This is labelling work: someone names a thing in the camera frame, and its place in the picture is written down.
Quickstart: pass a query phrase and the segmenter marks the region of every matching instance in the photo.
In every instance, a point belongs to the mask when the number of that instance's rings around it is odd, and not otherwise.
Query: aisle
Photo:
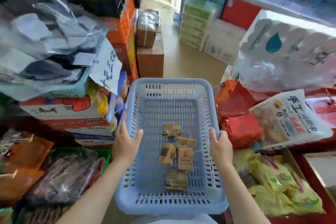
[[[165,78],[202,78],[213,87],[224,74],[226,64],[179,42],[179,30],[173,27],[174,9],[155,0],[142,0],[142,9],[160,11],[165,48]]]

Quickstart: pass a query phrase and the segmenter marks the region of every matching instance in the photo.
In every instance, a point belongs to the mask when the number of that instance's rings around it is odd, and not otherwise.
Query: tan floor
[[[174,9],[171,6],[155,0],[143,0],[141,8],[160,11],[165,48],[165,78],[202,78],[213,87],[219,85],[226,64],[179,42],[179,30],[172,25]],[[137,216],[121,213],[112,199],[102,224],[127,224],[136,218]]]

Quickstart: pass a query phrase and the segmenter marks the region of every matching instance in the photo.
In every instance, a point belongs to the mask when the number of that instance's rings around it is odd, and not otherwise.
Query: small brown package
[[[192,171],[194,169],[194,150],[191,147],[178,147],[177,155],[177,168],[179,171]]]
[[[153,48],[156,38],[155,17],[147,12],[139,15],[138,27],[136,30],[137,47]]]
[[[177,147],[187,146],[187,147],[191,147],[192,149],[194,149],[196,146],[196,140],[194,138],[185,137],[183,135],[176,135],[175,142],[176,142],[175,145]]]
[[[166,179],[166,189],[187,191],[188,178],[183,172],[169,171]]]
[[[159,162],[168,166],[172,166],[174,163],[174,158],[176,155],[176,146],[171,143],[164,143],[160,156]]]
[[[182,128],[177,123],[167,123],[162,126],[162,136],[173,137],[182,134]]]

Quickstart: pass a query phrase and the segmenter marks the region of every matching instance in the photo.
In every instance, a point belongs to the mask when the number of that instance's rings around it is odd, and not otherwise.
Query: forearm
[[[259,206],[248,192],[232,164],[219,168],[235,224],[270,224]]]
[[[86,191],[57,224],[99,224],[129,163],[114,160],[95,184]]]

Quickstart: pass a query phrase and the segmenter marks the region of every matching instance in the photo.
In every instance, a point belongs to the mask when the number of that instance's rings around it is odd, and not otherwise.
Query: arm
[[[57,224],[99,224],[102,222],[121,178],[137,155],[142,135],[141,129],[134,141],[131,141],[125,121],[123,121],[113,143],[113,162],[92,188],[86,191],[82,198],[57,221]]]
[[[210,129],[210,152],[222,177],[234,223],[270,224],[232,164],[232,144],[225,131],[217,141],[215,130]]]

